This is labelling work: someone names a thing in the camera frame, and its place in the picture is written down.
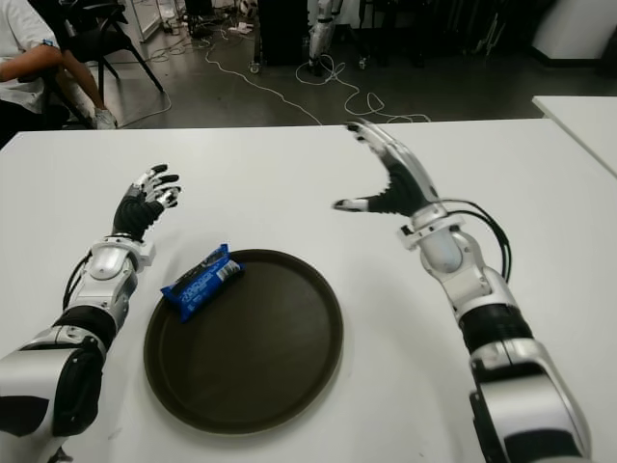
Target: white cable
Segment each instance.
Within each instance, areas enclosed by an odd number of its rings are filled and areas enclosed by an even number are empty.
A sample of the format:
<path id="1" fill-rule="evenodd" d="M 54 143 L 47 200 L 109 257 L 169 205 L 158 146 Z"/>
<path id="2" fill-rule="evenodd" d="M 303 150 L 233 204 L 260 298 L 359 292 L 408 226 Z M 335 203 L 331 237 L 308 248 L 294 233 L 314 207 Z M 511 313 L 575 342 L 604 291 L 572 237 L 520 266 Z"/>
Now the white cable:
<path id="1" fill-rule="evenodd" d="M 249 79 L 247 79 L 247 77 L 244 74 L 241 74 L 240 72 L 236 72 L 234 70 L 228 70 L 228 69 L 224 69 L 221 66 L 221 63 L 219 63 L 218 61 L 215 60 L 211 60 L 210 59 L 210 53 L 212 52 L 212 50 L 214 50 L 214 46 L 206 53 L 205 55 L 205 61 L 210 64 L 210 65 L 216 65 L 219 67 L 219 70 L 222 72 L 225 72 L 227 74 L 233 74 L 233 75 L 237 75 L 238 77 L 242 77 L 242 79 L 244 79 L 244 81 L 249 84 L 252 85 L 253 87 L 257 87 L 258 89 L 261 90 L 265 90 L 266 92 L 270 92 L 271 94 L 274 94 L 276 96 L 278 96 L 283 102 L 287 103 L 290 106 L 293 106 L 295 108 L 298 108 L 300 111 L 302 111 L 303 113 L 305 113 L 307 116 L 309 116 L 311 119 L 313 119 L 316 123 L 318 123 L 319 125 L 323 125 L 323 123 L 321 123 L 321 121 L 319 121 L 317 118 L 315 118 L 309 111 L 307 111 L 305 108 L 303 108 L 302 106 L 300 106 L 299 104 L 296 103 L 292 103 L 291 101 L 288 101 L 285 96 L 279 92 L 277 92 L 276 90 L 272 90 L 272 89 L 268 89 L 267 87 L 261 87 L 260 85 L 257 85 L 254 82 L 251 82 Z"/>
<path id="2" fill-rule="evenodd" d="M 144 119 L 151 118 L 152 116 L 157 116 L 159 114 L 167 113 L 170 109 L 172 109 L 172 106 L 173 106 L 172 99 L 170 98 L 170 96 L 168 95 L 168 93 L 165 90 L 163 91 L 163 94 L 165 94 L 165 96 L 167 97 L 167 101 L 169 102 L 169 105 L 165 109 L 162 109 L 160 111 L 156 111 L 156 112 L 148 114 L 146 116 L 142 116 L 141 118 L 136 119 L 135 121 L 132 121 L 130 123 L 124 123 L 122 125 L 119 125 L 118 128 L 127 128 L 128 126 L 130 126 L 130 125 L 132 125 L 134 123 L 138 123 L 139 121 L 143 121 Z"/>
<path id="3" fill-rule="evenodd" d="M 303 80 L 300 78 L 300 75 L 298 75 L 298 72 L 300 71 L 301 68 L 303 68 L 304 66 L 306 66 L 308 63 L 304 63 L 303 65 L 299 65 L 298 68 L 296 68 L 296 79 L 298 80 L 298 82 L 302 83 L 302 84 L 306 84 L 306 85 L 314 85 L 314 86 L 321 86 L 321 85 L 326 85 L 330 82 L 332 82 L 333 80 L 335 82 L 338 82 L 339 84 L 344 85 L 345 87 L 349 87 L 350 89 L 353 89 L 354 92 L 345 100 L 345 104 L 343 105 L 343 107 L 345 108 L 345 111 L 352 115 L 352 116 L 356 116 L 356 117 L 362 117 L 362 116 L 369 116 L 371 114 L 376 114 L 378 116 L 383 116 L 385 118 L 389 118 L 387 120 L 386 123 L 392 123 L 393 121 L 396 121 L 398 119 L 404 119 L 410 123 L 414 122 L 414 118 L 422 118 L 424 119 L 426 122 L 431 122 L 430 118 L 424 114 L 402 114 L 402 115 L 393 115 L 393 114 L 387 114 L 387 113 L 383 113 L 382 110 L 384 110 L 386 108 L 386 104 L 384 103 L 383 100 L 381 100 L 375 93 L 373 92 L 369 92 L 368 94 L 366 94 L 366 106 L 368 107 L 368 111 L 365 111 L 363 113 L 358 113 L 355 111 L 352 111 L 351 109 L 349 109 L 348 105 L 349 102 L 354 99 L 360 92 L 360 87 L 357 87 L 353 84 L 350 84 L 348 82 L 345 82 L 344 80 L 340 79 L 339 76 L 340 74 L 345 70 L 345 67 L 347 66 L 345 63 L 339 63 L 337 65 L 335 65 L 335 60 L 333 59 L 332 56 L 330 55 L 321 55 L 325 58 L 328 58 L 330 60 L 330 63 L 332 65 L 331 69 L 326 68 L 323 63 L 321 64 L 321 66 L 323 66 L 323 68 L 330 73 L 330 75 L 328 77 L 326 77 L 324 79 L 323 82 L 308 82 L 306 80 Z M 371 105 L 371 98 L 374 98 L 377 101 L 377 104 L 379 105 L 378 108 L 374 108 Z"/>

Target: brown tray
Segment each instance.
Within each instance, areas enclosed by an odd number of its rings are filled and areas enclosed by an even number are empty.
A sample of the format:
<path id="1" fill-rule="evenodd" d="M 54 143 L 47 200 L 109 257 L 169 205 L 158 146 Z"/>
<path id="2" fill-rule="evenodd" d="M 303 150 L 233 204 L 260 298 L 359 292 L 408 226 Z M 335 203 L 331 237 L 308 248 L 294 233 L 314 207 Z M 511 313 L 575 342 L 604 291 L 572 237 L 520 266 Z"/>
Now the brown tray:
<path id="1" fill-rule="evenodd" d="M 152 390 L 178 419 L 217 434 L 276 427 L 328 384 L 341 353 L 335 294 L 311 266 L 276 251 L 231 253 L 245 275 L 187 323 L 165 299 L 146 334 Z"/>

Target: tray rim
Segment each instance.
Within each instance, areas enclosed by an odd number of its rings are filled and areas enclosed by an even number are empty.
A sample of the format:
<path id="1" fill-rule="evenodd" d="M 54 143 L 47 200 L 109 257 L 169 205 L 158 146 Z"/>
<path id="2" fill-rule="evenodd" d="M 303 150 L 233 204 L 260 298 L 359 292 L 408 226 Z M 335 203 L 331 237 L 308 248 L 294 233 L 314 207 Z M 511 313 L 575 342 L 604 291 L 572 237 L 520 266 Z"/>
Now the tray rim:
<path id="1" fill-rule="evenodd" d="M 158 382 L 158 384 L 156 384 L 156 382 L 153 380 L 153 375 L 155 375 L 156 373 L 153 373 L 151 371 L 151 365 L 149 364 L 151 357 L 153 355 L 153 353 L 150 353 L 148 351 L 148 346 L 150 344 L 150 339 L 153 336 L 152 334 L 152 325 L 154 324 L 155 318 L 156 316 L 162 312 L 163 309 L 163 304 L 165 303 L 165 298 L 161 297 L 158 301 L 158 303 L 156 304 L 156 307 L 154 308 L 152 315 L 150 316 L 150 319 L 148 321 L 148 327 L 146 330 L 146 335 L 144 338 L 144 349 L 143 349 L 143 364 L 144 364 L 144 369 L 146 371 L 146 378 L 148 381 L 148 385 L 150 388 L 150 391 L 154 394 L 156 400 L 158 401 L 159 404 L 163 405 L 163 408 L 165 408 L 165 410 L 167 410 L 167 412 L 172 415 L 175 419 L 179 420 L 180 422 L 183 422 L 191 427 L 193 427 L 194 429 L 197 429 L 199 431 L 203 431 L 206 432 L 210 435 L 217 435 L 217 436 L 226 436 L 226 437 L 241 437 L 241 436 L 248 436 L 248 435 L 256 435 L 256 434 L 261 434 L 261 433 L 265 433 L 265 432 L 269 432 L 272 431 L 274 429 L 280 428 L 284 425 L 290 424 L 291 422 L 294 422 L 298 417 L 304 415 L 308 410 L 310 410 L 313 405 L 315 405 L 316 403 L 321 401 L 321 398 L 324 396 L 324 394 L 331 388 L 333 381 L 335 380 L 335 378 L 337 377 L 338 371 L 340 370 L 340 364 L 341 364 L 341 359 L 343 356 L 343 350 L 344 350 L 344 341 L 345 341 L 345 323 L 344 323 L 344 317 L 342 314 L 342 310 L 340 308 L 340 304 L 338 302 L 338 299 L 336 298 L 336 294 L 334 292 L 334 290 L 332 289 L 332 287 L 330 286 L 330 284 L 328 283 L 328 281 L 323 277 L 323 275 L 321 275 L 321 273 L 319 271 L 317 271 L 312 265 L 308 264 L 307 262 L 305 262 L 302 259 L 296 258 L 295 256 L 292 256 L 288 253 L 284 253 L 281 251 L 276 251 L 276 250 L 271 250 L 271 249 L 242 249 L 242 250 L 238 250 L 238 251 L 233 251 L 231 253 L 229 253 L 229 255 L 231 256 L 232 259 L 234 259 L 234 256 L 238 256 L 238 255 L 242 255 L 242 254 L 257 254 L 262 255 L 262 256 L 267 256 L 268 259 L 265 259 L 263 261 L 272 261 L 272 259 L 275 259 L 277 261 L 277 263 L 281 264 L 282 262 L 286 262 L 286 266 L 289 268 L 290 263 L 292 264 L 292 269 L 297 269 L 297 267 L 300 267 L 302 269 L 303 272 L 309 272 L 309 274 L 311 274 L 311 277 L 313 278 L 311 282 L 311 285 L 313 287 L 317 286 L 317 289 L 319 290 L 319 292 L 324 292 L 325 291 L 325 295 L 328 297 L 328 299 L 330 300 L 330 303 L 333 304 L 333 310 L 331 310 L 331 314 L 334 313 L 335 315 L 335 319 L 337 324 L 339 325 L 339 329 L 335 330 L 335 331 L 331 331 L 331 333 L 333 334 L 338 334 L 338 336 L 336 336 L 336 340 L 335 340 L 335 346 L 331 347 L 330 352 L 328 354 L 328 357 L 330 357 L 331 353 L 333 351 L 336 352 L 335 354 L 335 361 L 331 362 L 330 360 L 328 361 L 328 365 L 327 368 L 323 368 L 323 376 L 322 379 L 320 379 L 319 383 L 316 385 L 316 387 L 312 388 L 315 391 L 315 394 L 313 394 L 311 392 L 311 394 L 309 394 L 309 401 L 306 405 L 301 406 L 301 407 L 294 407 L 294 409 L 290 409 L 290 415 L 287 419 L 278 422 L 278 423 L 274 423 L 272 425 L 269 425 L 267 427 L 263 427 L 260 429 L 255 429 L 255 430 L 238 430 L 236 431 L 221 431 L 221 430 L 215 430 L 212 427 L 209 426 L 204 426 L 204 425 L 198 425 L 195 422 L 185 419 L 185 417 L 180 417 L 175 413 L 175 408 L 172 406 L 172 404 L 167 403 L 167 400 L 163 400 L 161 398 L 161 395 L 159 394 L 160 391 L 157 391 L 157 388 L 161 388 L 161 381 Z"/>

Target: chair leg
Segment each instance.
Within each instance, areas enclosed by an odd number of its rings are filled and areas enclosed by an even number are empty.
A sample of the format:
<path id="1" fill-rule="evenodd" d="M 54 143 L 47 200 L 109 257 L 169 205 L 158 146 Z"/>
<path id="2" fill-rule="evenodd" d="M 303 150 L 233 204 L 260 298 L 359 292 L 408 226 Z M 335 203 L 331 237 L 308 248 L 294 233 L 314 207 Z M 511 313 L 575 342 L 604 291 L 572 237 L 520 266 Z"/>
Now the chair leg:
<path id="1" fill-rule="evenodd" d="M 156 76 L 152 73 L 152 71 L 150 70 L 150 68 L 148 67 L 148 65 L 146 64 L 146 62 L 144 61 L 144 59 L 141 57 L 141 55 L 137 52 L 137 50 L 135 49 L 135 47 L 131 44 L 130 47 L 128 48 L 128 51 L 130 51 L 133 56 L 135 57 L 135 59 L 137 61 L 139 61 L 139 64 L 142 65 L 142 68 L 144 68 L 144 71 L 146 72 L 146 74 L 148 75 L 148 77 L 152 80 L 152 82 L 154 82 L 154 85 L 156 86 L 156 88 L 158 89 L 159 92 L 164 92 L 163 90 L 163 86 L 161 85 L 161 83 L 158 81 L 158 79 L 156 78 Z"/>
<path id="2" fill-rule="evenodd" d="M 112 75 L 116 77 L 118 80 L 120 80 L 120 76 L 118 75 L 116 70 L 112 68 L 112 65 L 110 65 L 109 62 L 105 58 L 101 58 L 101 61 L 103 62 L 103 65 L 105 65 L 105 67 L 112 73 Z"/>
<path id="3" fill-rule="evenodd" d="M 98 93 L 100 99 L 105 101 L 105 67 L 100 60 L 98 60 Z"/>
<path id="4" fill-rule="evenodd" d="M 88 129 L 94 128 L 93 125 L 90 123 L 90 121 L 88 121 L 88 119 L 86 119 L 86 117 L 83 114 L 81 114 L 81 112 L 75 107 L 75 105 L 70 102 L 67 96 L 63 93 L 62 89 L 56 84 L 55 80 L 53 82 L 50 80 L 50 81 L 47 81 L 46 83 L 49 89 L 54 94 L 56 94 L 56 96 L 60 99 L 60 101 L 62 101 L 62 103 L 68 108 L 68 111 L 70 111 L 71 114 L 75 116 L 77 121 L 79 121 L 79 123 L 81 123 L 84 127 Z"/>

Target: oreo package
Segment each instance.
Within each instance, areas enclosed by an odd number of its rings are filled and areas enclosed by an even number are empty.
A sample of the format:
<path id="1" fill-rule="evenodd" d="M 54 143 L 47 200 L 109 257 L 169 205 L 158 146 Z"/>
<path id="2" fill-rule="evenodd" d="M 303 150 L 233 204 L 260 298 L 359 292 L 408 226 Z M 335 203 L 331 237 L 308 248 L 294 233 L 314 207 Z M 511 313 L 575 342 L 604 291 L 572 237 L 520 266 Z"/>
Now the oreo package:
<path id="1" fill-rule="evenodd" d="M 173 285 L 162 288 L 161 292 L 179 308 L 180 321 L 184 323 L 201 305 L 216 295 L 231 277 L 243 271 L 244 265 L 231 260 L 228 245 L 222 244 Z"/>

